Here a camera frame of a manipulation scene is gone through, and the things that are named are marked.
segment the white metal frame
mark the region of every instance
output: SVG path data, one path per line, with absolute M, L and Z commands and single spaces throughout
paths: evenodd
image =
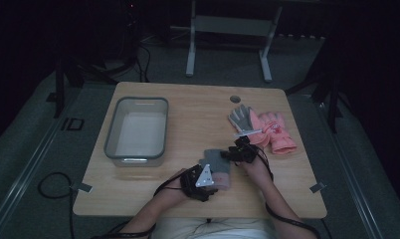
M 281 16 L 282 7 L 278 7 L 273 20 L 238 19 L 226 17 L 212 17 L 196 15 L 196 0 L 191 1 L 191 27 L 190 27 L 190 49 L 188 51 L 186 76 L 194 75 L 194 64 L 196 59 L 196 32 L 228 33 L 251 36 L 263 36 L 267 38 L 266 44 L 259 51 L 260 62 L 264 80 L 272 80 L 271 69 L 268 62 L 269 49 L 275 37 L 275 31 Z

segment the plastic container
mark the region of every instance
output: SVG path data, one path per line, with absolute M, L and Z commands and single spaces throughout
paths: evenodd
M 116 166 L 159 166 L 163 162 L 167 118 L 165 98 L 119 99 L 104 153 Z

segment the glove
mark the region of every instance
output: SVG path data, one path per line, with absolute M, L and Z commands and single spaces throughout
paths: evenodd
M 280 113 L 262 113 L 259 115 L 262 122 L 262 131 L 269 136 L 272 153 L 286 154 L 297 149 L 285 127 L 285 120 Z
M 228 116 L 229 122 L 237 129 L 238 132 L 262 129 L 264 127 L 262 121 L 257 117 L 252 108 L 246 108 L 240 105 L 235 108 Z M 263 132 L 248 134 L 250 144 L 266 146 L 269 143 L 269 137 Z
M 214 184 L 209 186 L 211 188 L 228 190 L 230 187 L 229 160 L 221 157 L 221 149 L 207 149 L 204 150 L 204 159 L 200 159 L 200 165 L 204 167 L 210 164 L 210 171 L 212 172 L 212 179 Z

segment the table top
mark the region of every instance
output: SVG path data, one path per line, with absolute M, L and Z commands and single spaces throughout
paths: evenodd
M 240 104 L 256 113 L 280 112 L 298 149 L 286 155 L 274 155 L 265 148 L 275 185 L 293 211 L 301 218 L 326 215 L 287 97 L 282 90 L 216 87 L 153 83 L 119 83 L 112 96 L 83 183 L 91 193 L 79 192 L 74 212 L 90 216 L 130 216 L 153 196 L 155 189 L 181 168 L 189 168 L 203 158 L 205 149 L 227 150 L 234 145 L 236 130 L 228 114 Z M 169 102 L 164 162 L 158 167 L 117 167 L 106 157 L 103 146 L 116 102 L 124 97 L 162 97 Z M 231 164 L 231 187 L 220 190 L 208 201 L 188 200 L 168 210 L 165 217 L 267 218 L 260 191 L 242 168 Z

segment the white pants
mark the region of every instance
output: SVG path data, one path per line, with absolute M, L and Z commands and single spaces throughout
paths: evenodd
M 206 218 L 161 218 L 156 223 L 152 239 L 186 239 L 189 236 L 220 232 L 231 229 L 257 229 L 275 235 L 271 220 L 264 219 L 212 219 Z

